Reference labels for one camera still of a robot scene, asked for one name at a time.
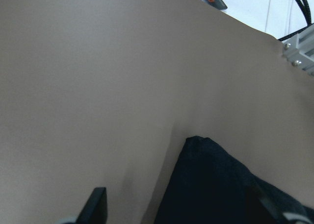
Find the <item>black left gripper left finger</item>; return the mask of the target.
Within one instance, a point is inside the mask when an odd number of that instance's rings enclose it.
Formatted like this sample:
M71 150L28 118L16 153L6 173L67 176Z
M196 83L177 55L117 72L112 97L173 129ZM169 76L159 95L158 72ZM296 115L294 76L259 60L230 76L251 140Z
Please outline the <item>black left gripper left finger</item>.
M78 215L76 224L105 224L108 218L106 187L93 190Z

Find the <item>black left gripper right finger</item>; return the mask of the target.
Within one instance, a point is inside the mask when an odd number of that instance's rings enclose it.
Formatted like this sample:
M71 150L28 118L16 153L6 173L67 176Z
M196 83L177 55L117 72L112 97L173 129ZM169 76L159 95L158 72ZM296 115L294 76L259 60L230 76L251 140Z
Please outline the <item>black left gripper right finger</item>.
M259 186L245 190L245 211L249 224L288 224L289 220Z

